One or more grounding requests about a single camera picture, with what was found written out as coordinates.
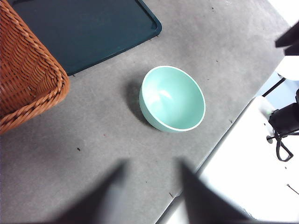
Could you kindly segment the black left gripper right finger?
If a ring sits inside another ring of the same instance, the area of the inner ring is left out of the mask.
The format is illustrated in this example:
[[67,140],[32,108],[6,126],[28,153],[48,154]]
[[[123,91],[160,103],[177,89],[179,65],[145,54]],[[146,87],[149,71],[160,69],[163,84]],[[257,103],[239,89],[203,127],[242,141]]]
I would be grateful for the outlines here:
[[191,224],[253,224],[255,221],[211,191],[179,160],[186,211]]

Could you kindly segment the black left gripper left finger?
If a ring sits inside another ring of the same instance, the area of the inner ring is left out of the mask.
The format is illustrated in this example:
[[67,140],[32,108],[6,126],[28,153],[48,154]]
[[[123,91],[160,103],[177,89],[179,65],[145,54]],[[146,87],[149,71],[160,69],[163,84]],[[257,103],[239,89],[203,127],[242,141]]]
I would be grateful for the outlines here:
[[123,206],[128,160],[120,160],[107,176],[77,199],[54,221],[56,224],[115,224]]

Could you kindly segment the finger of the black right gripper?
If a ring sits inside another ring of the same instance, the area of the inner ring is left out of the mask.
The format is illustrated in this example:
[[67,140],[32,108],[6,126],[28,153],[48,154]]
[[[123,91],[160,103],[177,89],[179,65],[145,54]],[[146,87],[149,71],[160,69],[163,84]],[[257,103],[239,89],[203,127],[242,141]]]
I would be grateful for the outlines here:
[[284,50],[285,56],[299,56],[299,46],[290,46]]
[[299,22],[289,28],[284,34],[282,34],[276,41],[275,47],[287,47],[293,45],[299,40]]

